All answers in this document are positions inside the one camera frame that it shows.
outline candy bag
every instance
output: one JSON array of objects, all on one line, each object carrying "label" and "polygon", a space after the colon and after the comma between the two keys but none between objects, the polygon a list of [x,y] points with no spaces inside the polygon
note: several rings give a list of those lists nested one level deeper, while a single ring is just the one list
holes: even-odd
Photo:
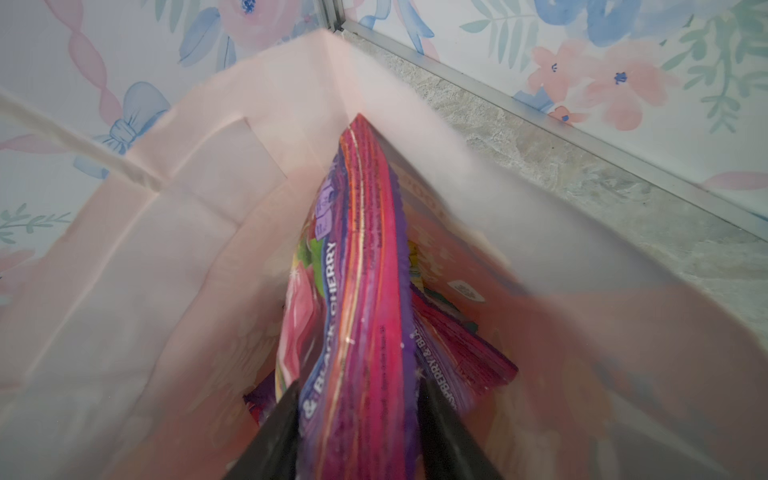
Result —
[{"label": "candy bag", "polygon": [[250,393],[243,395],[243,401],[250,416],[261,427],[277,405],[275,398],[275,371],[273,370],[267,375]]},{"label": "candy bag", "polygon": [[277,351],[278,401],[302,386],[301,479],[413,477],[408,257],[396,176],[358,115],[301,233]]},{"label": "candy bag", "polygon": [[416,357],[459,415],[470,412],[492,389],[510,383],[518,367],[438,308],[411,285]]}]

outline marble surface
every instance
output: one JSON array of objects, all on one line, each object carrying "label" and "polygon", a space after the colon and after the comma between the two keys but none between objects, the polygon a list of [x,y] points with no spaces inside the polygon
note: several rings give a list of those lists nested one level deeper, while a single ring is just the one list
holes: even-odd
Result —
[{"label": "marble surface", "polygon": [[566,200],[709,295],[768,349],[768,243],[345,31],[483,157]]}]

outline pink paper gift bag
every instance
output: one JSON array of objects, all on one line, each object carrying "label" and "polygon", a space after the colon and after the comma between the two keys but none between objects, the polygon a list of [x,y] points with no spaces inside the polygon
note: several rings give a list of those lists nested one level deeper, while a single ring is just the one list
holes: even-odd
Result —
[{"label": "pink paper gift bag", "polygon": [[425,286],[520,369],[465,418],[506,478],[766,478],[755,339],[476,158],[326,32],[222,71],[113,159],[127,176],[113,170],[0,319],[0,477],[225,474],[256,433],[242,395],[274,368],[299,231],[358,113],[398,175]]}]

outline wall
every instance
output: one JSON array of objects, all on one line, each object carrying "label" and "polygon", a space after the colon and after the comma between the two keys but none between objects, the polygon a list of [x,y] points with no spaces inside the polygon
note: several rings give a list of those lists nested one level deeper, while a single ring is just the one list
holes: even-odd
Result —
[{"label": "wall", "polygon": [[766,0],[344,0],[372,28],[768,217]]},{"label": "wall", "polygon": [[[194,85],[311,31],[313,0],[0,5],[0,85],[123,154]],[[0,315],[108,172],[0,121]]]}]

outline gift bag handle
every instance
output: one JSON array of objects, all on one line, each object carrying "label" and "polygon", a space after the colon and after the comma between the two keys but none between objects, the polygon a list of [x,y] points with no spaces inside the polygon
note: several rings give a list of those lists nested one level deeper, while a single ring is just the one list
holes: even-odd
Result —
[{"label": "gift bag handle", "polygon": [[112,173],[118,173],[130,182],[159,192],[163,182],[125,157],[93,142],[76,131],[61,126],[58,122],[25,104],[4,88],[0,88],[0,114],[17,124],[27,127],[35,136],[44,138],[53,144],[84,155],[103,165]]}]

